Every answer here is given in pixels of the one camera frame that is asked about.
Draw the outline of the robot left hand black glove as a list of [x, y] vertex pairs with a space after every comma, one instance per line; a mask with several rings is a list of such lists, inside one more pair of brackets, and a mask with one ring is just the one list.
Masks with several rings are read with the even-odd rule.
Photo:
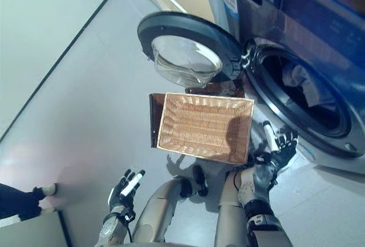
[[135, 173], [128, 169], [119, 182], [112, 188], [108, 196], [109, 211], [117, 206], [133, 207], [133, 199], [140, 186], [140, 180], [145, 175], [145, 170]]

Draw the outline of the robot right hand black glove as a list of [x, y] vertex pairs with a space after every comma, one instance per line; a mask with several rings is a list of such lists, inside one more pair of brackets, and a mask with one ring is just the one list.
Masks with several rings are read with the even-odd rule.
[[268, 120], [263, 122], [263, 130], [270, 152], [255, 151], [254, 161], [256, 164], [271, 164], [275, 171], [279, 172], [296, 154], [298, 132], [289, 127], [280, 128], [275, 132]]

